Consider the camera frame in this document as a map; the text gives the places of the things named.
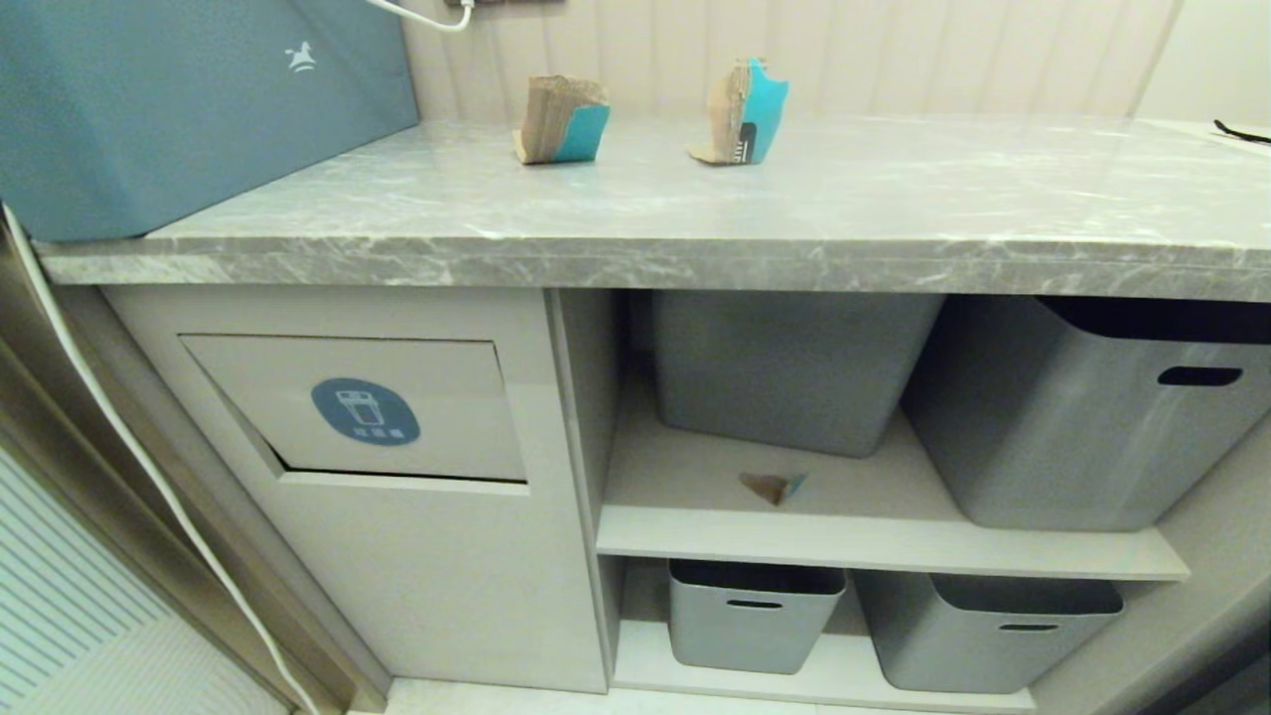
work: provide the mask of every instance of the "floor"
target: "floor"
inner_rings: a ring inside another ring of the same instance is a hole
[[[15,641],[5,641],[5,646]],[[14,665],[13,660],[0,662]],[[24,697],[0,712],[48,715],[286,715],[283,706],[175,613],[121,630],[107,643],[76,654]]]
[[[883,715],[895,711],[638,690],[583,695],[399,678],[384,715]]]

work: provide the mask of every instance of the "open shelf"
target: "open shelf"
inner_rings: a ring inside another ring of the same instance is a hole
[[[684,665],[671,653],[665,561],[629,560],[614,687],[919,710],[1030,714],[1027,690],[1012,695],[904,691],[878,667],[853,588],[843,596],[803,668],[793,676]]]
[[[780,508],[742,472],[808,479]],[[652,382],[627,385],[596,538],[600,554],[1107,580],[1183,580],[1154,530],[1030,532],[972,525],[897,411],[878,452],[849,460],[662,425]]]

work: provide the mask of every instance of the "blue-gray box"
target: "blue-gray box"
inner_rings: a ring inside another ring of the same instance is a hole
[[[0,198],[37,240],[140,235],[418,121],[362,0],[0,3]]]

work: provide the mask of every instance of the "bin handle slot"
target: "bin handle slot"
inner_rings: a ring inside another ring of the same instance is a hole
[[[766,608],[766,610],[777,610],[784,607],[784,605],[782,603],[773,603],[770,601],[741,601],[738,598],[730,599],[728,606],[736,606],[737,608]]]
[[[1244,371],[1239,368],[1190,368],[1178,366],[1169,368],[1157,382],[1160,385],[1177,385],[1188,387],[1227,387],[1240,380]]]
[[[1059,630],[1056,624],[1004,624],[998,626],[999,631],[1014,631],[1019,634],[1040,634],[1043,631]]]

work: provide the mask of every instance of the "blue cardboard piece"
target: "blue cardboard piece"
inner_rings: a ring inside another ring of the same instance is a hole
[[[563,161],[595,161],[600,150],[600,137],[605,133],[605,124],[609,122],[609,105],[592,104],[578,107],[569,118],[569,126],[564,132],[564,141],[557,149],[557,163]]]
[[[773,81],[764,71],[764,65],[754,57],[750,58],[750,94],[741,112],[744,140],[751,138],[746,135],[754,133],[746,163],[759,164],[768,156],[777,128],[782,126],[782,109],[785,107],[789,90],[791,83]]]

